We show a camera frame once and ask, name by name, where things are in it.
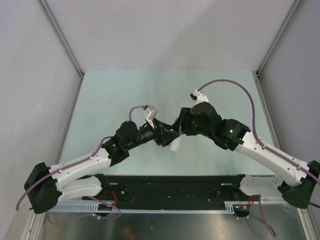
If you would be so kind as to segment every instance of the white wall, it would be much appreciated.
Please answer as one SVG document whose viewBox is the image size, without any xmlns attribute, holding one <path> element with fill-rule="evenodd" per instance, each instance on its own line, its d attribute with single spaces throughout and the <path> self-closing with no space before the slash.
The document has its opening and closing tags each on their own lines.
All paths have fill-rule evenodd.
<svg viewBox="0 0 320 240">
<path fill-rule="evenodd" d="M 320 2 L 306 0 L 262 73 L 284 149 L 320 162 Z M 320 205 L 320 187 L 312 201 Z M 320 209 L 314 209 L 320 225 Z"/>
<path fill-rule="evenodd" d="M 36 0 L 0 3 L 0 239 L 34 165 L 53 164 L 79 77 Z"/>
<path fill-rule="evenodd" d="M 48 0 L 85 70 L 256 70 L 294 0 Z"/>
</svg>

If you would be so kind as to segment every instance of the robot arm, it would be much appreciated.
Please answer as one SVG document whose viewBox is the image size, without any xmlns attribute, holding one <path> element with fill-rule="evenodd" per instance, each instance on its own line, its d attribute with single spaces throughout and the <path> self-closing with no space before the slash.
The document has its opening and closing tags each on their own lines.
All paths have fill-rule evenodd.
<svg viewBox="0 0 320 240">
<path fill-rule="evenodd" d="M 318 177 L 319 163 L 313 161 L 310 165 L 267 143 L 261 147 L 256 142 L 253 132 L 246 125 L 234 119 L 222 119 L 215 108 L 208 103 L 206 95 L 195 90 L 190 96 L 195 100 L 193 107 L 182 107 L 173 125 L 157 120 L 155 118 L 157 110 L 149 105 L 143 111 L 146 123 L 142 127 L 138 129 L 132 121 L 122 123 L 115 135 L 102 144 L 94 155 L 90 153 L 68 163 L 50 167 L 47 167 L 44 162 L 36 165 L 24 185 L 26 191 L 43 176 L 50 174 L 51 176 L 27 194 L 34 212 L 44 213 L 58 202 L 84 196 L 96 196 L 101 191 L 109 191 L 110 183 L 103 174 L 80 178 L 122 162 L 129 157 L 129 150 L 135 147 L 154 140 L 157 145 L 163 147 L 171 145 L 170 149 L 176 151 L 181 142 L 181 135 L 195 136 L 198 134 L 213 140 L 218 147 L 224 150 L 244 154 L 272 170 L 279 179 L 283 180 L 282 185 L 278 187 L 283 199 L 298 208 L 308 206 L 316 182 L 300 171 L 300 167 Z M 292 159 L 300 167 L 294 167 L 266 150 L 266 146 Z M 241 184 L 239 188 L 247 195 L 258 194 L 248 191 Z"/>
</svg>

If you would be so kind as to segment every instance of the black joint actuator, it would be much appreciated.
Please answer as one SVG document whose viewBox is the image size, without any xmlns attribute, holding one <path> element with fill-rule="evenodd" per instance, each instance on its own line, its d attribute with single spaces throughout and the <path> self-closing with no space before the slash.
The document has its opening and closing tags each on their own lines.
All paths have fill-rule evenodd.
<svg viewBox="0 0 320 240">
<path fill-rule="evenodd" d="M 224 150 L 235 150 L 243 144 L 242 138 L 250 129 L 234 119 L 222 119 L 208 102 L 200 102 L 191 109 L 182 108 L 178 121 L 173 125 L 186 135 L 201 134 L 210 138 Z"/>
<path fill-rule="evenodd" d="M 24 184 L 27 191 L 36 181 L 49 174 L 49 167 L 44 162 L 37 164 Z M 42 214 L 52 209 L 62 193 L 57 190 L 56 180 L 48 177 L 28 193 L 35 214 Z"/>
<path fill-rule="evenodd" d="M 155 139 L 154 130 L 149 124 L 139 129 L 133 121 L 125 121 L 115 135 L 102 145 L 111 159 L 111 165 L 118 164 L 129 157 L 129 150 Z"/>
<path fill-rule="evenodd" d="M 309 162 L 309 172 L 318 178 L 320 174 L 320 163 L 317 161 Z M 282 193 L 282 198 L 287 203 L 299 209 L 306 209 L 317 182 L 309 175 L 307 175 L 306 178 L 302 178 L 301 182 L 300 185 L 291 187 L 283 181 L 281 186 L 278 186 L 278 190 Z"/>
</svg>

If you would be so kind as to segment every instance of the purple tube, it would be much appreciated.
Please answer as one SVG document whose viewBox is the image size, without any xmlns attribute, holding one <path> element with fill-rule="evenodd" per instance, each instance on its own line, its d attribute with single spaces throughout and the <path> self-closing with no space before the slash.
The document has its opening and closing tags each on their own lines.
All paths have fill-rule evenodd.
<svg viewBox="0 0 320 240">
<path fill-rule="evenodd" d="M 255 103 L 254 103 L 254 100 L 252 98 L 252 96 L 250 95 L 249 91 L 244 87 L 242 86 L 240 83 L 236 82 L 236 81 L 232 81 L 232 80 L 229 80 L 229 79 L 217 79 L 217 80 L 212 80 L 212 81 L 209 81 L 207 82 L 205 85 L 203 85 L 202 87 L 200 87 L 198 89 L 198 91 L 200 92 L 200 90 L 204 89 L 205 87 L 207 87 L 208 85 L 210 84 L 213 84 L 213 83 L 218 83 L 218 82 L 227 82 L 227 83 L 232 83 L 232 84 L 235 84 L 237 85 L 238 87 L 240 87 L 241 89 L 243 89 L 245 91 L 245 93 L 247 94 L 247 96 L 249 97 L 250 99 L 250 102 L 251 102 L 251 107 L 252 107 L 252 132 L 253 132 L 253 136 L 255 138 L 255 140 L 259 143 L 259 145 L 261 147 L 264 146 L 263 142 L 260 140 L 260 138 L 258 137 L 258 134 L 257 134 L 257 129 L 256 129 L 256 109 L 255 109 Z M 292 164 L 294 167 L 298 168 L 300 167 L 296 162 L 292 161 L 291 159 L 287 158 L 286 156 L 282 155 L 281 153 L 273 150 L 272 148 L 268 147 L 268 146 L 265 146 L 265 149 L 268 150 L 269 152 L 277 155 L 278 157 L 282 158 L 283 160 L 287 161 L 288 163 Z M 320 185 L 320 180 L 315 176 L 313 175 L 311 172 L 309 172 L 308 170 L 306 170 L 305 168 L 303 167 L 300 167 L 300 170 L 302 172 L 304 172 L 305 174 L 309 175 L 313 180 L 315 180 L 319 185 Z"/>
<path fill-rule="evenodd" d="M 268 231 L 270 232 L 271 236 L 276 238 L 277 234 L 276 234 L 275 230 L 267 222 L 264 211 L 262 210 L 261 195 L 259 196 L 259 208 L 260 208 L 262 218 L 258 217 L 258 216 L 248 216 L 248 217 L 244 216 L 244 217 L 238 217 L 237 219 L 238 220 L 257 219 L 257 220 L 263 222 L 265 224 L 266 228 L 268 229 Z"/>
<path fill-rule="evenodd" d="M 135 110 L 135 109 L 144 109 L 146 107 L 146 105 L 140 105 L 140 106 L 134 106 L 133 108 L 130 109 L 130 112 L 129 112 L 129 120 L 132 121 L 132 112 Z"/>
<path fill-rule="evenodd" d="M 316 207 L 316 208 L 320 209 L 320 206 L 319 206 L 319 205 L 317 205 L 317 204 L 315 204 L 315 203 L 313 203 L 313 202 L 309 202 L 309 204 L 310 204 L 311 206 L 314 206 L 314 207 Z"/>
<path fill-rule="evenodd" d="M 97 154 L 97 152 L 98 152 L 99 149 L 101 148 L 101 146 L 102 146 L 102 144 L 104 143 L 104 141 L 105 141 L 106 139 L 110 139 L 110 138 L 112 138 L 112 136 L 106 136 L 106 137 L 104 137 L 104 138 L 101 140 L 101 142 L 100 142 L 100 144 L 99 144 L 99 147 L 93 152 L 93 154 L 92 154 L 91 156 L 86 157 L 85 159 L 82 159 L 82 160 L 80 160 L 80 161 L 74 162 L 74 163 L 72 163 L 72 164 L 70 164 L 70 165 L 64 166 L 64 167 L 61 168 L 61 170 L 66 170 L 66 169 L 72 168 L 72 167 L 74 167 L 74 166 L 76 166 L 76 165 L 82 164 L 82 163 L 84 163 L 85 161 L 88 161 L 88 160 L 90 159 L 90 157 L 93 157 L 94 155 Z M 42 177 L 42 178 L 40 178 L 38 181 L 36 181 L 34 184 L 32 184 L 32 185 L 22 194 L 22 196 L 19 198 L 18 202 L 16 203 L 15 210 L 16 210 L 16 211 L 19 210 L 21 202 L 22 202 L 23 199 L 28 195 L 28 193 L 30 193 L 36 186 L 38 186 L 38 185 L 39 185 L 40 183 L 42 183 L 44 180 L 46 180 L 47 178 L 51 177 L 51 176 L 54 175 L 54 174 L 57 174 L 58 172 L 59 172 L 59 169 L 57 169 L 57 170 L 55 170 L 55 171 L 53 171 L 53 172 L 45 175 L 44 177 Z"/>
<path fill-rule="evenodd" d="M 52 225 L 55 225 L 55 226 L 60 226 L 60 227 L 63 227 L 63 226 L 67 226 L 69 224 L 72 224 L 74 223 L 75 221 L 79 220 L 79 219 L 82 219 L 82 218 L 86 218 L 86 217 L 96 217 L 96 218 L 99 218 L 99 219 L 106 219 L 106 220 L 111 220 L 111 219 L 117 219 L 117 218 L 120 218 L 120 216 L 122 215 L 122 212 L 119 208 L 117 208 L 116 206 L 112 205 L 112 204 L 109 204 L 107 202 L 104 202 L 104 201 L 101 201 L 99 199 L 96 199 L 95 197 L 93 196 L 88 196 L 88 198 L 94 200 L 94 201 L 97 201 L 101 204 L 104 204 L 106 206 L 110 206 L 112 207 L 113 209 L 117 210 L 119 212 L 119 214 L 117 216 L 113 216 L 113 217 L 106 217 L 106 216 L 99 216 L 99 215 L 96 215 L 94 213 L 87 213 L 87 214 L 83 214 L 83 215 L 80 215 L 78 217 L 75 217 L 74 219 L 70 220 L 70 221 L 65 221 L 65 222 L 53 222 L 51 219 L 50 219 L 50 215 L 51 213 L 48 213 L 46 216 L 45 216 L 45 220 L 47 220 L 50 224 Z"/>
</svg>

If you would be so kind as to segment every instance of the small white cylinder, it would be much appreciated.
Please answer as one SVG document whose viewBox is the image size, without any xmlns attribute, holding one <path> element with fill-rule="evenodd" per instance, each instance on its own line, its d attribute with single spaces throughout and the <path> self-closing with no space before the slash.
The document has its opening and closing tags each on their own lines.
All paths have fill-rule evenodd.
<svg viewBox="0 0 320 240">
<path fill-rule="evenodd" d="M 182 136 L 179 136 L 170 143 L 170 150 L 171 151 L 175 152 L 175 151 L 179 150 L 180 145 L 181 145 L 181 138 L 182 138 Z"/>
</svg>

